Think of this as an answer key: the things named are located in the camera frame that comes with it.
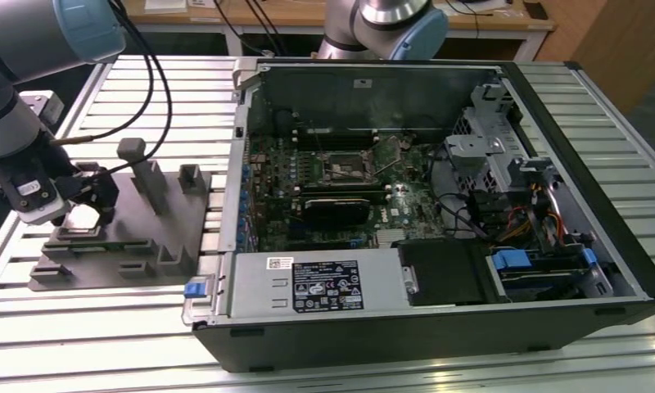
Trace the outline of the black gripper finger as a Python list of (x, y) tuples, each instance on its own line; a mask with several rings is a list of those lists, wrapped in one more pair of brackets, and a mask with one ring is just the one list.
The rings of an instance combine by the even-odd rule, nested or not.
[(60, 197), (66, 202), (68, 209), (80, 200), (82, 194), (82, 179), (81, 178), (57, 178), (54, 187)]
[(118, 191), (98, 192), (93, 196), (93, 207), (98, 212), (97, 225), (108, 225), (116, 214)]

